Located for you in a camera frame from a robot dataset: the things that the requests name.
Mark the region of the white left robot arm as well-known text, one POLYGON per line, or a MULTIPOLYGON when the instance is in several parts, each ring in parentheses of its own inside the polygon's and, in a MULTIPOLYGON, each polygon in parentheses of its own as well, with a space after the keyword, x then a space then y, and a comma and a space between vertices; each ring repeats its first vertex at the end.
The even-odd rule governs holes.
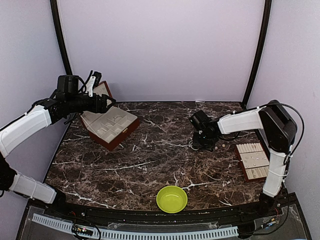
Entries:
POLYGON ((0 129, 0 190, 51 205, 60 218, 67 218, 70 206, 64 194, 54 187, 28 177, 13 169, 6 157, 37 132, 54 125, 72 114, 90 112, 105 114, 116 100, 107 94, 94 93, 102 74, 91 71, 87 80, 78 75, 60 75, 50 97, 35 101, 23 115, 0 129))

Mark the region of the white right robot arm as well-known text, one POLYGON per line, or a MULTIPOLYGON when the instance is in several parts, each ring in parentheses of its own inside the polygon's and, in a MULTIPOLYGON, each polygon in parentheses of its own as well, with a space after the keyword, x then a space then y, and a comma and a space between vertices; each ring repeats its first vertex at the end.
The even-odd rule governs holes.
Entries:
POLYGON ((298 125, 287 111, 299 114, 291 105, 272 100, 267 104, 211 118, 203 110, 195 112, 189 122, 195 128, 192 146, 195 150, 213 151, 223 135, 255 131, 269 157, 265 183, 255 205, 255 213, 266 217, 275 208, 275 199, 285 187, 291 158, 302 139, 296 138, 298 125))

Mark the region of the brown ring earring tray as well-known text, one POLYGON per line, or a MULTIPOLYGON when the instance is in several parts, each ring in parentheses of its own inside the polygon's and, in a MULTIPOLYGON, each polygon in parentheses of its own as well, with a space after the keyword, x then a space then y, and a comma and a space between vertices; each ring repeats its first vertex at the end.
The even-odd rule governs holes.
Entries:
POLYGON ((237 144, 235 153, 246 182, 266 179, 270 162, 259 142, 237 144))

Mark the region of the silver wrap bangle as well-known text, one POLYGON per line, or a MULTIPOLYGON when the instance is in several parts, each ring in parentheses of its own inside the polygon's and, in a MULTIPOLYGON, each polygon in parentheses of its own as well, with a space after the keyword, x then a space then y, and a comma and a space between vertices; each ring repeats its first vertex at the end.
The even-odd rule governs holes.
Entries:
POLYGON ((191 148, 194 151, 198 151, 199 150, 198 148, 193 147, 193 141, 192 140, 188 143, 188 146, 189 146, 189 148, 191 148))

